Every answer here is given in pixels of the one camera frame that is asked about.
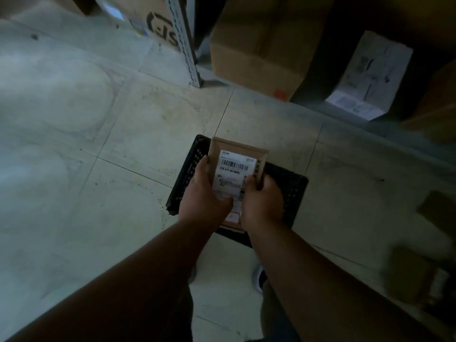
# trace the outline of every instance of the red sticker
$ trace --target red sticker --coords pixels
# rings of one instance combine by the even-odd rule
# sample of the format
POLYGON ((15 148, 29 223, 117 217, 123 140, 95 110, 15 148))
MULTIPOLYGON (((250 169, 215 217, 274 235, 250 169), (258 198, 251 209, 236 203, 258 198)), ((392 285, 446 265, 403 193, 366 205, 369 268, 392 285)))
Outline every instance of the red sticker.
POLYGON ((280 89, 276 89, 274 91, 274 97, 275 98, 278 98, 278 99, 281 99, 282 101, 287 101, 288 98, 287 98, 287 93, 283 90, 280 90, 280 89))

